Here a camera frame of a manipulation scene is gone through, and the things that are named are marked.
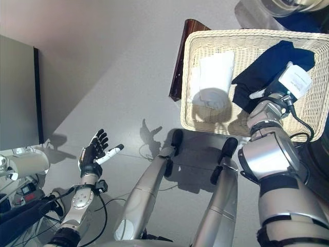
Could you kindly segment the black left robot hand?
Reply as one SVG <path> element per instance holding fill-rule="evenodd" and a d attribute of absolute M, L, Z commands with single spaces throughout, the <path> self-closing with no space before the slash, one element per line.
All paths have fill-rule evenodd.
<path fill-rule="evenodd" d="M 103 171 L 101 165 L 124 149 L 124 145 L 119 144 L 106 150 L 108 147 L 107 142 L 107 133 L 103 129 L 100 129 L 91 138 L 89 145 L 82 149 L 78 160 L 80 177 L 93 174 L 100 178 Z"/>

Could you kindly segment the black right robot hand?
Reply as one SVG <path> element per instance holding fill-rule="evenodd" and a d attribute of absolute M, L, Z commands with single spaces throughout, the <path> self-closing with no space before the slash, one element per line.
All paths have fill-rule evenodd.
<path fill-rule="evenodd" d="M 308 72 L 289 61 L 283 71 L 276 75 L 268 86 L 251 93 L 249 98 L 257 99 L 278 93 L 282 96 L 290 95 L 295 102 L 307 93 L 311 85 L 312 80 Z"/>

